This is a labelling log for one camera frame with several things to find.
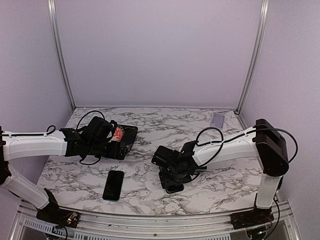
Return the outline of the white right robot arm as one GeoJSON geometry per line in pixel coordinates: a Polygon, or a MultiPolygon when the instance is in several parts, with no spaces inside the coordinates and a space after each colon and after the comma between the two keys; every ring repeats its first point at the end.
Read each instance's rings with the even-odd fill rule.
{"type": "Polygon", "coordinates": [[[281,178],[289,170],[287,143],[282,129],[274,128],[267,120],[258,119],[253,127],[219,140],[186,142],[180,151],[159,146],[151,162],[159,167],[163,189],[173,188],[192,181],[192,176],[209,164],[241,158],[258,158],[262,176],[255,199],[255,207],[247,219],[258,224],[272,206],[281,178]]]}

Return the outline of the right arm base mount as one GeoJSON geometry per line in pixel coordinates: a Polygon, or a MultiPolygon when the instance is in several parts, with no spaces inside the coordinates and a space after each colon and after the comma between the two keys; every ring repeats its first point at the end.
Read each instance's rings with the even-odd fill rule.
{"type": "Polygon", "coordinates": [[[257,206],[256,194],[253,209],[232,213],[230,215],[230,223],[234,230],[249,228],[265,223],[271,223],[275,218],[272,213],[272,207],[260,208],[257,206]]]}

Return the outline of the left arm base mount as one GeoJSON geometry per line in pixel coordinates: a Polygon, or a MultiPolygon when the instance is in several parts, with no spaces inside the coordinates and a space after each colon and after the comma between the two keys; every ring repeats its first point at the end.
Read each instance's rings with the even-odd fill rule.
{"type": "Polygon", "coordinates": [[[46,188],[49,203],[43,209],[37,209],[36,218],[61,227],[76,228],[79,223],[80,214],[76,211],[61,209],[52,192],[46,188]]]}

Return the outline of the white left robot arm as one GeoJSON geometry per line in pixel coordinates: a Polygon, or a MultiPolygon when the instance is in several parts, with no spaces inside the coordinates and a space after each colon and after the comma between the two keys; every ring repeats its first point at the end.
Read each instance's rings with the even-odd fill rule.
{"type": "Polygon", "coordinates": [[[9,162],[15,159],[40,156],[87,156],[98,159],[124,159],[126,155],[127,132],[116,121],[107,121],[95,116],[88,125],[77,128],[53,129],[46,132],[0,133],[0,186],[33,204],[53,223],[63,219],[55,198],[48,190],[17,172],[9,162]]]}

